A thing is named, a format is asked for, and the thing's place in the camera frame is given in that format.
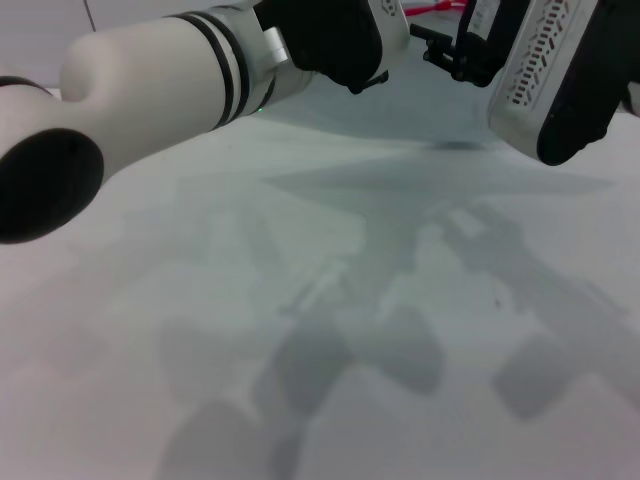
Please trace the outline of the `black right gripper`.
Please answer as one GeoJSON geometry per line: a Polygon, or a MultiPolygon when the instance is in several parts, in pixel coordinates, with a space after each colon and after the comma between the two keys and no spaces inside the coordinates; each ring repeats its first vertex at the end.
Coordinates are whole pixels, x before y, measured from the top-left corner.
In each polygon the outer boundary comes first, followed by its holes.
{"type": "Polygon", "coordinates": [[[425,42],[425,62],[484,88],[504,67],[528,7],[528,0],[468,1],[455,47],[451,36],[417,24],[410,25],[410,34],[425,42]]]}

